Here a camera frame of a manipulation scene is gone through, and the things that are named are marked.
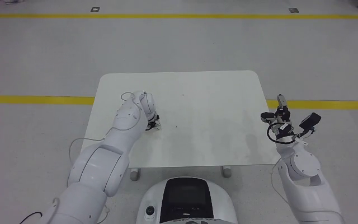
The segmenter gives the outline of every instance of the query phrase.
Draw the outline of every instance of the black cable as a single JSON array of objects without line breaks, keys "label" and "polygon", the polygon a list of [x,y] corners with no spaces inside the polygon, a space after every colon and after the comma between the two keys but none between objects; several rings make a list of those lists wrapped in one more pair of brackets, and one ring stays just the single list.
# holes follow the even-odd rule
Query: black cable
[{"label": "black cable", "polygon": [[42,217],[43,216],[43,214],[41,213],[41,212],[34,212],[34,213],[31,213],[31,214],[29,214],[26,218],[24,218],[21,222],[20,222],[20,224],[22,224],[23,222],[25,222],[30,216],[32,216],[32,215],[34,215],[34,214],[40,214],[40,216]]},{"label": "black cable", "polygon": [[296,140],[292,140],[292,141],[290,141],[290,142],[280,142],[280,141],[277,141],[277,140],[274,140],[274,139],[272,139],[271,138],[271,136],[270,136],[270,130],[271,130],[271,128],[273,127],[273,126],[275,126],[275,125],[277,125],[277,124],[285,124],[285,123],[282,123],[282,122],[277,122],[277,123],[273,123],[273,124],[270,124],[269,126],[268,126],[268,129],[267,129],[267,137],[269,138],[269,140],[271,140],[271,141],[273,141],[273,142],[275,142],[275,143],[278,143],[278,144],[292,144],[292,143],[294,143]]}]

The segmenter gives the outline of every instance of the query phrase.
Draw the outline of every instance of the black display screen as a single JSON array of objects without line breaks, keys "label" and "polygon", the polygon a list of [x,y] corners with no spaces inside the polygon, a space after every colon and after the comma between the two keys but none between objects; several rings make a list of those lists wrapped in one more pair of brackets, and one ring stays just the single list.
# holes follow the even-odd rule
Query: black display screen
[{"label": "black display screen", "polygon": [[173,204],[205,204],[205,189],[201,186],[175,186],[168,191],[168,202]]},{"label": "black display screen", "polygon": [[208,184],[197,178],[173,178],[164,189],[159,223],[179,218],[214,218]]}]

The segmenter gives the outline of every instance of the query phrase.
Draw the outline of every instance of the cable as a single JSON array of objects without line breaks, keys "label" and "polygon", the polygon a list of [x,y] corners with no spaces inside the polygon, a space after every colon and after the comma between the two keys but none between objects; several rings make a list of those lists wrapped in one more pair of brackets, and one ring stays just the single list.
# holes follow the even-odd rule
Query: cable
[{"label": "cable", "polygon": [[343,218],[343,216],[339,213],[339,212],[336,212],[336,211],[332,211],[332,210],[317,210],[317,211],[302,211],[301,209],[295,207],[295,206],[292,206],[286,198],[284,198],[278,191],[277,189],[274,187],[274,181],[272,180],[272,175],[274,174],[274,168],[276,167],[276,165],[282,160],[282,158],[280,158],[276,164],[274,164],[274,166],[272,167],[271,169],[271,172],[270,172],[270,178],[271,178],[271,186],[272,188],[274,189],[274,191],[282,198],[282,200],[284,200],[284,202],[286,202],[291,208],[295,209],[296,211],[298,212],[303,212],[303,213],[318,213],[318,212],[332,212],[332,213],[335,213],[337,215],[339,215],[339,217],[341,218],[343,224],[346,223],[345,219]]},{"label": "cable", "polygon": [[33,212],[33,213],[29,214],[28,216],[26,216],[26,218],[24,218],[24,219],[20,222],[20,224],[22,224],[23,222],[25,222],[30,216],[33,216],[34,214],[40,214],[40,217],[43,216],[43,214],[42,214],[41,212]]},{"label": "cable", "polygon": [[304,137],[303,139],[310,137],[314,132],[315,132],[315,130],[313,130],[308,136]]},{"label": "cable", "polygon": [[[121,99],[122,99],[122,100],[124,100],[124,99],[123,99],[123,95],[124,95],[124,94],[132,94],[133,96],[135,96],[132,92],[125,92],[125,93],[123,93],[123,94],[121,95]],[[115,129],[115,130],[123,130],[123,131],[125,131],[125,130],[131,130],[132,128],[134,128],[134,127],[139,123],[140,117],[141,117],[141,114],[142,114],[142,113],[141,113],[141,108],[138,106],[138,104],[136,104],[136,103],[134,102],[133,98],[132,98],[132,102],[133,102],[133,104],[134,104],[135,106],[137,106],[137,108],[138,108],[138,110],[139,110],[139,118],[137,119],[136,123],[135,123],[132,127],[126,128],[126,129],[119,129],[119,128],[111,127],[111,128],[107,131],[107,133],[105,134],[105,136],[104,136],[102,139],[93,139],[93,138],[76,138],[76,139],[74,139],[74,140],[71,142],[71,144],[69,145],[69,149],[68,149],[68,157],[69,157],[69,161],[70,161],[70,163],[71,163],[72,166],[73,166],[74,162],[73,162],[72,159],[71,159],[71,148],[72,148],[72,144],[73,144],[75,141],[80,140],[80,139],[85,139],[85,140],[90,140],[90,141],[101,142],[101,141],[103,141],[103,140],[107,137],[107,135],[111,132],[111,130],[113,130],[113,129]]]},{"label": "cable", "polygon": [[52,201],[52,203],[55,203],[55,201],[57,201],[57,203],[53,206],[53,207],[55,207],[55,210],[54,210],[53,213],[51,214],[51,217],[49,218],[49,220],[47,221],[46,224],[51,223],[51,220],[53,219],[54,214],[56,214],[57,209],[58,209],[58,207],[60,206],[60,199],[59,199],[59,198],[54,198],[53,201]]},{"label": "cable", "polygon": [[[124,100],[124,101],[126,101],[125,99],[123,99],[123,95],[124,95],[124,94],[132,94],[132,95],[135,97],[135,95],[134,95],[132,92],[125,92],[125,93],[123,93],[123,94],[121,95],[121,99]],[[71,158],[71,149],[72,149],[72,145],[73,145],[73,143],[74,143],[75,141],[80,140],[80,139],[85,139],[85,140],[90,140],[90,141],[101,142],[101,141],[103,141],[103,140],[107,137],[107,135],[111,132],[111,130],[113,130],[113,129],[115,129],[115,130],[121,130],[121,131],[131,130],[132,128],[134,128],[134,127],[139,123],[140,117],[141,117],[141,115],[142,115],[142,113],[141,113],[142,109],[138,106],[138,104],[136,104],[136,103],[134,102],[133,98],[132,98],[132,103],[133,103],[135,106],[137,106],[137,108],[138,108],[138,110],[139,110],[139,118],[137,119],[136,123],[135,123],[132,127],[126,128],[126,129],[119,129],[119,128],[111,127],[111,128],[107,131],[107,133],[105,134],[105,136],[104,136],[103,138],[101,138],[101,139],[94,139],[94,138],[76,138],[76,139],[74,139],[74,140],[71,142],[71,144],[69,145],[69,148],[68,148],[68,158],[69,158],[69,161],[70,161],[70,163],[71,163],[72,166],[74,165],[74,162],[72,161],[72,158]],[[69,176],[70,176],[70,173],[69,173],[68,178],[67,178],[67,187],[68,187]],[[104,218],[102,221],[98,222],[97,224],[102,223],[102,222],[107,218],[108,214],[110,213],[111,210],[107,207],[107,205],[105,205],[105,208],[106,208],[106,216],[105,216],[105,218]]]},{"label": "cable", "polygon": [[111,210],[107,207],[107,205],[105,205],[105,208],[106,208],[106,216],[105,216],[104,219],[102,219],[102,221],[98,222],[97,224],[103,223],[103,221],[106,220],[106,218],[107,218],[107,216],[108,216],[108,213],[110,213]]},{"label": "cable", "polygon": [[273,126],[275,126],[275,125],[277,125],[277,124],[285,124],[285,123],[277,122],[277,123],[270,124],[270,125],[268,126],[268,129],[267,129],[266,134],[267,134],[267,137],[269,138],[269,140],[271,140],[271,141],[273,141],[273,142],[275,142],[275,143],[278,143],[278,144],[292,144],[292,143],[294,143],[296,140],[292,140],[292,141],[290,141],[290,142],[280,142],[280,141],[277,141],[277,140],[274,140],[274,139],[271,138],[271,136],[270,136],[270,130],[271,130],[271,128],[272,128]]}]

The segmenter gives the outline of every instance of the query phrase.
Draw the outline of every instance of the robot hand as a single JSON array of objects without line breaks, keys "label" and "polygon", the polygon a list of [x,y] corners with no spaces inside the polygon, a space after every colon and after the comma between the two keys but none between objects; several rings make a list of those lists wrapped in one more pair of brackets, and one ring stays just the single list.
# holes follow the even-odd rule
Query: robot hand
[{"label": "robot hand", "polygon": [[118,109],[112,128],[99,143],[86,147],[75,161],[68,188],[42,216],[43,224],[95,224],[107,197],[116,194],[129,165],[129,152],[159,116],[152,94],[138,91]]},{"label": "robot hand", "polygon": [[[279,106],[276,113],[262,113],[261,120],[270,125],[267,136],[276,143],[277,152],[281,155],[277,166],[287,201],[283,199],[289,204],[299,223],[344,223],[337,200],[322,174],[318,159],[304,149],[308,144],[302,137],[310,131],[311,134],[315,132],[314,126],[321,117],[316,113],[310,114],[299,125],[304,129],[303,132],[295,134],[284,96],[277,96],[277,100]],[[270,130],[275,134],[276,140],[270,137]],[[310,179],[309,186],[294,183],[307,178]]]}]

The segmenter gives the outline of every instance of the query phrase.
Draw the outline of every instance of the white table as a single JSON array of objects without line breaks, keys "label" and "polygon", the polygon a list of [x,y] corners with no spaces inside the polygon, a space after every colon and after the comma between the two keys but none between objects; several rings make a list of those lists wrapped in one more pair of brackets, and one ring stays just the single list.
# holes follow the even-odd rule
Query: white table
[{"label": "white table", "polygon": [[[252,71],[106,74],[85,137],[102,138],[123,103],[121,94],[137,90],[153,94],[161,130],[145,132],[134,144],[130,168],[221,166],[227,177],[231,165],[279,159],[260,119],[268,108]],[[82,149],[89,144],[84,141]]]}]

